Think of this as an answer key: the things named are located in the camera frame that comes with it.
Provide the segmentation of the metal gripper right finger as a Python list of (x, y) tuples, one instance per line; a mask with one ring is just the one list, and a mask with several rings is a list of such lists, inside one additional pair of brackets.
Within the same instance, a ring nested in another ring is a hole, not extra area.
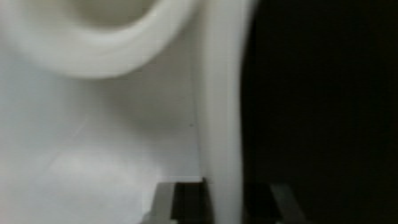
[(265, 185), (262, 201), (262, 221), (265, 224), (306, 224), (308, 218), (289, 184)]

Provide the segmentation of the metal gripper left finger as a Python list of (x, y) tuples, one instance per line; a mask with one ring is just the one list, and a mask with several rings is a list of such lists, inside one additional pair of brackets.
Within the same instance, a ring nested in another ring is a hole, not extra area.
[(203, 182), (164, 182), (141, 224), (209, 224), (209, 189)]

